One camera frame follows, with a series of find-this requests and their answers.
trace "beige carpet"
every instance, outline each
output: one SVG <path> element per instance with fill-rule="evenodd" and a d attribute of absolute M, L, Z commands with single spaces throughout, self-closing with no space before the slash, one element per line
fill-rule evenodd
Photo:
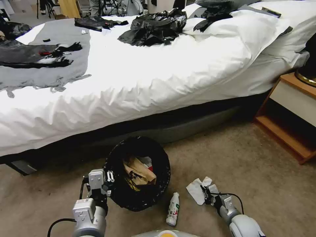
<path fill-rule="evenodd" d="M 222 192 L 238 194 L 245 214 L 267 236 L 315 236 L 315 161 L 299 166 L 283 148 L 250 123 L 228 123 L 205 133 L 165 145 L 171 182 L 158 205 L 139 213 L 121 209 L 111 200 L 106 236 L 128 237 L 169 228 L 165 223 L 172 193 L 180 194 L 176 229 L 192 234 L 230 236 L 211 206 L 198 206 L 185 187 L 199 177 L 211 177 Z M 107 151 L 82 148 L 22 177 L 0 166 L 0 236 L 47 235 L 50 224 L 72 218 L 82 175 L 100 168 Z M 73 223 L 59 223 L 52 237 L 71 236 Z"/>

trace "brown paper bag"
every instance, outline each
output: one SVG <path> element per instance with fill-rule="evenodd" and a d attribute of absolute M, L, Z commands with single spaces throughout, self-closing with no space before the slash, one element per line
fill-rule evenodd
<path fill-rule="evenodd" d="M 124 162 L 124 167 L 126 172 L 131 174 L 131 179 L 136 185 L 156 183 L 156 175 L 136 157 L 131 157 L 128 162 Z"/>

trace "bottle label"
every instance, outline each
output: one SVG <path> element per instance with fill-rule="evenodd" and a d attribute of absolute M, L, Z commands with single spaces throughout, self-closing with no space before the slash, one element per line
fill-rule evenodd
<path fill-rule="evenodd" d="M 179 204 L 171 202 L 168 210 L 168 218 L 176 219 L 179 212 Z"/>

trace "person's leg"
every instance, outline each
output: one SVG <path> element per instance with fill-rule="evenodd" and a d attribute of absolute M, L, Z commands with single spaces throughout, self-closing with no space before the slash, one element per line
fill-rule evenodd
<path fill-rule="evenodd" d="M 89 0 L 91 7 L 91 16 L 99 15 L 99 0 Z"/>
<path fill-rule="evenodd" d="M 45 11 L 46 10 L 46 0 L 39 0 L 39 8 L 41 11 Z"/>

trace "trash can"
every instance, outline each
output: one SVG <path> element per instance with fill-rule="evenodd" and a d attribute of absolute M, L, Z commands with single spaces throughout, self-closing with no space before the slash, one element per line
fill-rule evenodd
<path fill-rule="evenodd" d="M 126 164 L 131 157 L 142 160 L 150 158 L 155 174 L 155 183 L 135 184 Z M 131 211 L 142 211 L 158 202 L 170 181 L 170 163 L 162 146 L 148 137 L 130 137 L 117 144 L 104 165 L 105 172 L 113 171 L 114 182 L 109 185 L 111 199 L 120 207 Z"/>

